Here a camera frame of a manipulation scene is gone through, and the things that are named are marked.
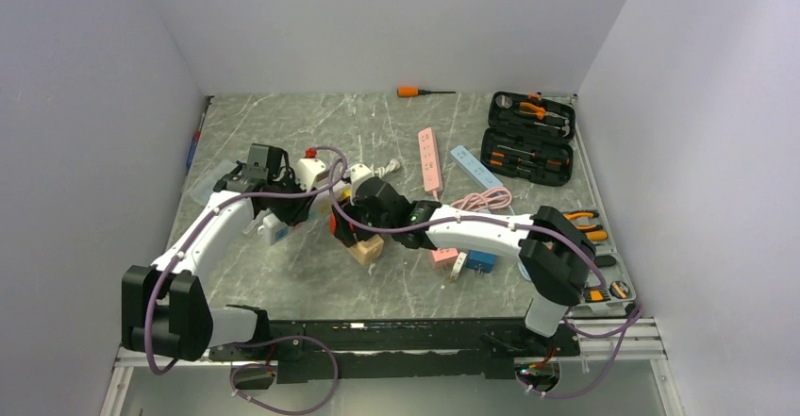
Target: white wall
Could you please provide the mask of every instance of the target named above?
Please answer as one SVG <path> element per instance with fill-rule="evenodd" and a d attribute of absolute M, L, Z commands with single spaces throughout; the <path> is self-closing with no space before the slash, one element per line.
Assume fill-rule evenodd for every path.
<path fill-rule="evenodd" d="M 689 414 L 797 414 L 800 0 L 627 0 L 581 127 Z"/>
<path fill-rule="evenodd" d="M 625 2 L 155 1 L 206 93 L 572 93 Z"/>
<path fill-rule="evenodd" d="M 148 0 L 0 6 L 0 414 L 97 414 L 202 96 Z"/>

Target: white power strip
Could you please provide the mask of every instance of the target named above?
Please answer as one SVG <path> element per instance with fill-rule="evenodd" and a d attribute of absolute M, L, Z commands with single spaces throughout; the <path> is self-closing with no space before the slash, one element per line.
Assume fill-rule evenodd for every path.
<path fill-rule="evenodd" d="M 476 184 L 483 187 L 484 190 L 489 188 L 502 187 L 501 182 L 497 177 L 492 174 L 469 150 L 463 145 L 457 146 L 450 151 L 450 156 L 461 168 L 461 171 L 466 173 Z"/>

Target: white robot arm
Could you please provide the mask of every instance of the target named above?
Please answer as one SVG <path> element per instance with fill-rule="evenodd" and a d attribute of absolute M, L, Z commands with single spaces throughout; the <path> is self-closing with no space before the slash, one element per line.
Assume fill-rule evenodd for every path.
<path fill-rule="evenodd" d="M 286 161 L 283 150 L 253 144 L 247 163 L 218 182 L 200 216 L 175 246 L 149 267 L 130 267 L 123 278 L 122 292 L 125 348 L 144 351 L 144 339 L 150 336 L 155 354 L 197 360 L 207 348 L 216 345 L 267 341 L 269 320 L 265 310 L 243 306 L 210 309 L 201 283 L 208 282 L 211 269 L 224 256 L 227 246 L 254 219 L 262 220 L 259 233 L 272 244 L 285 235 L 280 232 L 329 213 L 331 197 L 339 199 L 347 190 L 352 201 L 347 211 L 353 218 L 349 220 L 364 222 L 377 231 L 410 228 L 402 233 L 392 232 L 392 237 L 407 248 L 456 247 L 519 258 L 535 285 L 525 326 L 537 334 L 552 336 L 569 307 L 579 302 L 589 269 L 575 249 L 580 248 L 593 260 L 594 248 L 554 208 L 542 207 L 533 216 L 481 214 L 482 219 L 476 222 L 468 218 L 477 215 L 437 202 L 410 203 L 363 165 L 351 167 L 349 176 L 333 191 L 319 192 L 314 189 L 328 178 L 324 163 L 307 155 L 298 161 L 295 170 Z M 259 192 L 282 192 L 292 198 L 253 197 Z M 333 215 L 342 216 L 338 210 Z M 444 219 L 457 221 L 435 224 Z M 430 222 L 433 225 L 425 228 L 413 227 Z M 552 248 L 548 247 L 545 243 L 552 239 L 537 234 L 537 228 L 556 231 L 564 241 L 554 241 Z M 358 232 L 349 230 L 335 235 L 342 242 L 359 240 Z M 152 308 L 153 323 L 147 332 L 145 314 L 148 303 L 155 301 L 151 295 L 158 279 L 163 279 L 164 286 L 157 299 L 169 295 L 170 303 Z"/>

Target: pink power strip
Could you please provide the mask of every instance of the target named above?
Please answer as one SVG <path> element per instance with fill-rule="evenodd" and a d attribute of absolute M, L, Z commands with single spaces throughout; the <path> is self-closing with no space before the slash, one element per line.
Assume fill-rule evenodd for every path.
<path fill-rule="evenodd" d="M 423 183 L 425 192 L 442 194 L 442 168 L 439 165 L 439 150 L 436 148 L 436 135 L 428 127 L 417 135 L 420 140 L 420 158 L 423 162 Z"/>
<path fill-rule="evenodd" d="M 439 164 L 439 149 L 436 148 L 436 135 L 433 128 L 428 127 L 421 131 L 417 137 L 420 140 L 420 159 L 423 163 L 423 184 L 425 192 L 430 192 L 436 197 L 442 195 L 442 167 Z M 458 251 L 454 248 L 437 249 L 430 252 L 430 264 L 434 270 L 453 268 L 458 258 Z"/>

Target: power strip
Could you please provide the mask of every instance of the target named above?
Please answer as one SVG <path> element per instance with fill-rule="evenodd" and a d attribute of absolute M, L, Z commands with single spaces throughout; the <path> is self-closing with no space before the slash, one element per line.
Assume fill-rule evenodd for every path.
<path fill-rule="evenodd" d="M 436 135 L 433 128 L 428 127 L 417 135 L 420 140 L 420 158 L 423 163 L 423 184 L 425 192 L 434 196 L 442 194 L 442 168 L 439 165 L 439 151 L 436 148 Z"/>
<path fill-rule="evenodd" d="M 486 169 L 473 154 L 463 145 L 457 146 L 450 151 L 450 156 L 456 161 L 461 171 L 466 173 L 476 184 L 484 190 L 494 187 L 502 187 L 503 182 L 497 179 L 491 171 Z"/>

